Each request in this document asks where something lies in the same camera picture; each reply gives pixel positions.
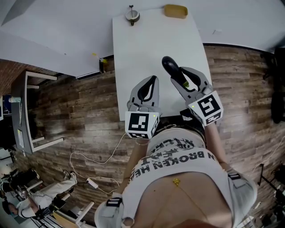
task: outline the white shoe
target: white shoe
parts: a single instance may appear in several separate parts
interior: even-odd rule
[[[70,176],[71,176],[70,179],[74,180],[75,183],[77,184],[77,177],[76,177],[76,175],[75,175],[75,173],[73,171],[70,172]]]
[[[64,174],[64,180],[69,180],[70,179],[70,175],[69,175],[68,171],[64,170],[63,174]]]
[[[32,170],[37,174],[37,179],[40,179],[40,175],[38,175],[37,171],[35,171],[34,169]]]

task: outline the wood plank floor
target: wood plank floor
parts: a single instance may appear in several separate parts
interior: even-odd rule
[[[216,46],[206,46],[205,50],[213,87],[224,105],[219,131],[229,163],[257,181],[260,168],[252,173],[254,167],[269,156],[285,135],[285,123],[277,125],[270,118],[273,85],[262,80],[267,65],[260,53],[252,50]],[[34,168],[44,183],[50,184],[62,180],[64,169],[71,170],[69,157],[72,152],[83,153],[102,162],[111,155],[124,134],[124,122],[119,121],[114,66],[111,64],[109,69],[111,71],[103,75],[79,81],[60,76],[57,81],[49,81],[39,90],[29,92],[32,107],[29,112],[36,117],[38,136],[44,135],[47,140],[64,137],[64,142],[26,158],[17,153],[20,169]],[[73,155],[72,162],[83,176],[104,176],[121,181],[132,148],[133,140],[124,137],[107,164],[97,164],[77,154]],[[269,179],[284,159],[284,148],[285,143],[266,163],[264,174]],[[79,177],[78,181],[83,182],[84,179]],[[96,182],[104,191],[116,187],[108,179]],[[257,203],[262,203],[253,210],[253,216],[258,218],[268,211],[274,203],[273,192],[262,183],[257,199]],[[94,207],[85,216],[85,220],[94,224],[94,211],[107,197],[107,194],[87,184],[79,184],[64,209],[94,201]]]

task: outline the person sitting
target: person sitting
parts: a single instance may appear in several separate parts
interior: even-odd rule
[[[70,174],[64,170],[65,180],[60,183],[53,183],[29,196],[26,192],[27,199],[19,202],[17,206],[8,201],[2,202],[3,209],[7,214],[19,215],[23,218],[30,218],[36,216],[40,209],[47,208],[57,196],[73,185],[77,184],[77,178],[74,172]]]

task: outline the desk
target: desk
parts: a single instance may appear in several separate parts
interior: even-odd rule
[[[113,18],[114,62],[120,120],[125,120],[126,103],[132,89],[151,75],[159,78],[159,107],[162,116],[179,115],[185,100],[170,81],[161,60],[172,57],[178,66],[194,68],[211,76],[207,57],[192,15],[186,19],[166,17],[163,9],[140,12],[131,26],[124,15]]]
[[[30,86],[27,85],[28,76],[30,77],[40,77],[49,80],[57,80],[57,77],[44,75],[40,73],[33,73],[24,71],[22,72],[12,83],[11,86],[11,96],[12,97],[20,97],[21,103],[15,102],[11,103],[12,110],[12,122],[13,122],[13,131],[16,140],[16,146],[19,150],[22,150],[26,153],[33,153],[35,151],[41,150],[43,148],[49,147],[53,144],[59,143],[63,141],[63,138],[54,140],[52,142],[48,142],[38,147],[34,147],[33,143],[38,142],[40,140],[45,139],[44,137],[37,138],[32,140],[29,121],[28,121],[28,108],[27,108],[27,87],[29,88],[39,88],[38,86]],[[20,105],[22,106],[21,118],[20,118]],[[22,132],[24,147],[20,145],[18,130]]]

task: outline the hand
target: hand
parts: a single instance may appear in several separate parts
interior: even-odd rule
[[[145,144],[148,143],[150,140],[149,139],[136,139],[137,143]]]

